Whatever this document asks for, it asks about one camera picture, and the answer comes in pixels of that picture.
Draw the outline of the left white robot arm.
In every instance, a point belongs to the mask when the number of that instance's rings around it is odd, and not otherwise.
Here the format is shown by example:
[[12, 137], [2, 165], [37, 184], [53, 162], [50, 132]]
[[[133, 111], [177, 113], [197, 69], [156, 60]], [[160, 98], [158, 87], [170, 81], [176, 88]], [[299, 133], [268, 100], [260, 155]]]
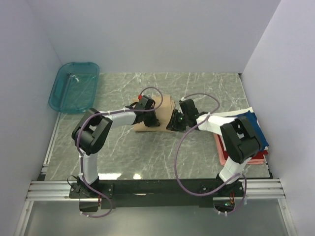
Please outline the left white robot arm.
[[77, 183], [86, 191], [102, 195], [97, 171], [97, 154], [103, 148], [109, 131], [113, 128], [144, 123], [158, 127], [160, 122], [155, 110], [161, 106], [147, 95], [120, 110], [101, 112], [89, 109], [72, 132], [72, 139], [79, 153]]

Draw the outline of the beige t shirt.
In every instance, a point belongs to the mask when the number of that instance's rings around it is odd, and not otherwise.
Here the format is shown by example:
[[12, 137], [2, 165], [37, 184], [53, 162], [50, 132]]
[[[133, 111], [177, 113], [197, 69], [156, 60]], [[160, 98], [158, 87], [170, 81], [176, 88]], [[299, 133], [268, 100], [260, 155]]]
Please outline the beige t shirt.
[[166, 127], [170, 122], [173, 110], [175, 109], [175, 101], [169, 94], [163, 94], [162, 105], [155, 110], [156, 117], [160, 122], [158, 127], [146, 127], [144, 122], [133, 125], [135, 132], [172, 132], [167, 130]]

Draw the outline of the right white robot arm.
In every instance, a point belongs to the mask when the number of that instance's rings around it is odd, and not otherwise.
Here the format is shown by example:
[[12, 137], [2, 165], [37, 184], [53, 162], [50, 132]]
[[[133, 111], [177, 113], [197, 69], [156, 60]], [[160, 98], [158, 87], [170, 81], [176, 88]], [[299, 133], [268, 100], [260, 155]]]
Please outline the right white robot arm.
[[187, 127], [222, 138], [228, 158], [218, 177], [228, 185], [235, 182], [245, 165], [268, 146], [251, 108], [211, 114], [199, 112], [192, 99], [181, 100], [180, 109], [173, 110], [166, 129], [183, 132]]

